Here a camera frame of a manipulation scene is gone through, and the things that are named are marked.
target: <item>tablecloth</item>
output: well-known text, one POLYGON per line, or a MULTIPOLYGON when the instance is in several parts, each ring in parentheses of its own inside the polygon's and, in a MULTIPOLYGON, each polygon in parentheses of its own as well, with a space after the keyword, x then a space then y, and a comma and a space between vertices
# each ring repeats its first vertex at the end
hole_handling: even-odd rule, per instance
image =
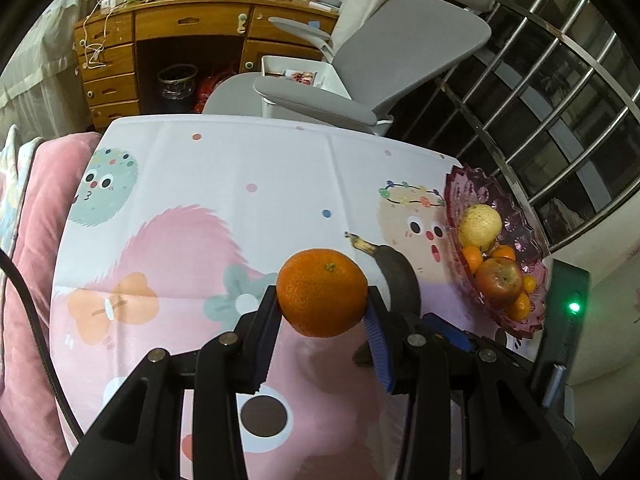
MULTIPOLYGON (((115 121, 79 186, 54 276, 51 352, 82 428, 151 348, 191 351, 231 330, 300 250, 347 254, 388 301, 375 262, 344 232, 405 254, 423 313, 492 336, 495 325, 464 306, 447 266, 441 196, 456 163, 320 124, 115 121)), ((238 396, 252 480, 392 474, 404 405, 384 394, 372 369, 352 362, 364 339, 361 325, 316 339, 283 320, 266 382, 257 396, 238 396), (251 404, 256 410, 246 409, 251 404), (280 413, 277 428, 255 429, 251 412, 260 409, 280 413)), ((180 454, 188 479, 191 401, 186 396, 180 454)))

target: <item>desk cabinet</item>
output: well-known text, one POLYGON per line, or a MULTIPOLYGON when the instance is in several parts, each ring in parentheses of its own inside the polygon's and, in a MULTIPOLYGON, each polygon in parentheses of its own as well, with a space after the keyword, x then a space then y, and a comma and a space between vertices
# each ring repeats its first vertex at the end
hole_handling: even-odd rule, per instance
POLYGON ((221 56, 220 49, 226 49, 240 72, 255 72, 260 70, 262 56, 322 57, 306 41, 276 28, 269 17, 315 22, 328 33, 337 20, 336 14, 311 9, 296 0, 152 0, 125 4, 105 20, 107 13, 82 20, 74 28, 79 72, 96 128, 152 110, 145 103, 154 95, 148 88, 153 87, 156 73, 147 61, 155 52, 168 53, 178 63, 188 62, 195 50, 203 61, 221 56), (180 40, 183 36, 190 38, 180 40), (210 41, 200 41, 198 36, 209 36, 210 41), (223 36, 224 44, 212 36, 223 36), (149 40, 165 42, 159 43, 158 49, 167 41, 180 47, 174 57, 172 48, 155 51, 149 40), (104 45, 98 64, 92 63, 92 68, 88 67, 87 56, 90 58, 92 51, 87 43, 94 48, 104 45))

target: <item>fruit bowl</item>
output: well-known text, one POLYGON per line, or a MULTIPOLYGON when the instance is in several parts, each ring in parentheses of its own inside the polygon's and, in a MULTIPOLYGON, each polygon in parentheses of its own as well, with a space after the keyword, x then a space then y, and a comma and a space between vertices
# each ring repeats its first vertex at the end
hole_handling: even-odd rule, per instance
POLYGON ((506 333, 518 339, 533 338, 534 333, 542 329, 545 317, 547 270, 542 263, 542 251, 535 241, 533 229, 525 220, 524 213, 513 203, 510 195, 502 190, 494 177, 486 176, 480 169, 473 170, 466 164, 462 168, 453 167, 447 175, 444 202, 452 264, 460 287, 474 306, 482 307, 506 333), (476 287, 474 276, 462 254, 457 227, 466 208, 475 204, 490 205, 500 213, 502 231, 497 237, 497 243, 511 246, 515 250, 516 261, 523 274, 531 274, 536 279, 538 286, 529 294, 531 312, 522 321, 514 321, 504 310, 489 305, 476 287))

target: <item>red bag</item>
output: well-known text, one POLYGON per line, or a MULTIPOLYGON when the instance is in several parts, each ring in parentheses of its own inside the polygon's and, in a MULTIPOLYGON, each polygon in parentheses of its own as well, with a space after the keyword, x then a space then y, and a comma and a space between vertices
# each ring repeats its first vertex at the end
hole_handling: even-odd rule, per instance
POLYGON ((207 103, 207 99, 213 94, 213 91, 227 79, 235 75, 236 71, 229 67, 224 72, 204 78, 198 85, 196 92, 196 99, 198 101, 193 111, 201 114, 204 110, 204 105, 207 103))

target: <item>red apple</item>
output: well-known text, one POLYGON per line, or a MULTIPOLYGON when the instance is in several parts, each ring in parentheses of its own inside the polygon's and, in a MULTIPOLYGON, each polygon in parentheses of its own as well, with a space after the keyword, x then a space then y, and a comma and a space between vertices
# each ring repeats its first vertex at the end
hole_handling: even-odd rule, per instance
POLYGON ((476 270, 476 285, 492 308, 504 309, 522 292, 522 271, 503 256, 489 258, 476 270))

